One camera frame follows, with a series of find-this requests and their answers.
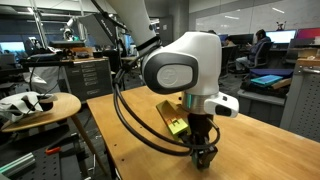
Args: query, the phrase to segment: wooden block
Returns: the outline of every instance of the wooden block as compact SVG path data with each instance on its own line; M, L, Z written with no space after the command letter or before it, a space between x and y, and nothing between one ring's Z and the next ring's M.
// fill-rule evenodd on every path
M272 86L273 89L279 89L281 87L288 86L290 84L291 84L291 78L283 79L283 80L281 80L279 82L276 82L276 83L272 84L271 86Z
M156 107L174 140L178 141L181 133L186 132L187 134L191 134L191 129L185 122L185 119L174 110L168 101L163 101Z
M72 52L87 52L89 56L93 56L93 49L92 47L75 47L71 48Z

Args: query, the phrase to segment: ceiling light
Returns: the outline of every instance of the ceiling light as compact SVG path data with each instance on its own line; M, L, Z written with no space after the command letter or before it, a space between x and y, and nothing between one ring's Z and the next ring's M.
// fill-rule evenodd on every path
M232 17L232 16L224 16L225 18L229 18L229 19L240 19L238 17Z
M18 14L26 14L26 15L32 15L33 13L30 12L17 12Z
M281 12L281 13L283 13L284 14L284 11L281 11L281 10L279 10L279 9L277 9L277 8L272 8L273 10L275 10L275 11L278 11L278 12Z
M155 20L151 20L150 24L157 24L159 22L160 22L159 19L155 19Z
M31 14L33 14L32 8L28 7L28 11L29 11Z
M27 20L27 22L36 22L35 20ZM67 22L62 22L62 21L41 21L43 23L63 23L63 24L66 24Z

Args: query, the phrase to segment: computer monitor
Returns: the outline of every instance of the computer monitor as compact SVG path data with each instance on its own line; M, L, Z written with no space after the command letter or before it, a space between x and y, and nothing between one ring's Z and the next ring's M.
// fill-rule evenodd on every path
M289 44L291 39L295 38L295 29L284 31L267 31L266 35L270 37L274 44Z
M320 36L320 28L306 28L298 30L296 39L315 38L317 36Z
M229 36L232 42L236 45L246 45L248 43L252 44L253 34L237 34Z
M228 34L219 34L218 36L219 36L219 38L220 38L220 41L221 41L221 42L224 42L225 39L226 39L226 37L228 37Z
M0 42L0 51L14 54L16 61L27 56L23 42Z

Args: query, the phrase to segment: desk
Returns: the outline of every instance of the desk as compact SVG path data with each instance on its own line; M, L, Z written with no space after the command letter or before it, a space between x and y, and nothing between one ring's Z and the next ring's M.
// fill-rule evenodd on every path
M105 167L100 157L98 156L96 149L90 141L87 133L83 129L80 120L76 116L77 112L81 108L81 103L79 99L73 96L72 94L68 93L55 93L55 95L57 96L58 100L53 102L52 109L45 112L39 112L24 119L21 119L19 123L14 123L9 126L5 124L4 127L7 127L2 129L2 132L15 132L35 127L42 127L46 124L55 123L70 117L74 122L75 126L78 128L78 131L81 134L82 138L88 145L91 153L96 155L96 159L101 169L107 175L107 171L105 170Z
M320 44L296 45L295 48L320 48Z
M298 52L298 58L307 58L309 56L316 56L319 48L310 47L310 48L291 48L292 51Z
M287 52L288 49L278 49L278 48L271 48L270 51L274 51L274 52Z
M122 61L134 61L137 57L132 56L132 57L121 57Z
M147 87L123 92L129 106L156 131L170 137L156 104L180 103L180 93L158 95ZM157 152L131 135L118 119L113 96L87 100L122 179L319 179L320 144L239 114L230 119L215 116L221 139L210 168L198 171L191 157L174 157ZM128 113L130 124L143 136L168 148L147 133Z

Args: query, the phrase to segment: round stool top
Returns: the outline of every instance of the round stool top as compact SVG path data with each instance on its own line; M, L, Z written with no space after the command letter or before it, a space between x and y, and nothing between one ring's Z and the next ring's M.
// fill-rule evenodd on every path
M13 132L30 129L46 124L51 124L76 114L81 108L80 100L69 93L54 93L58 100L53 101L53 107L49 111L38 112L27 116L17 123L13 123L2 132Z

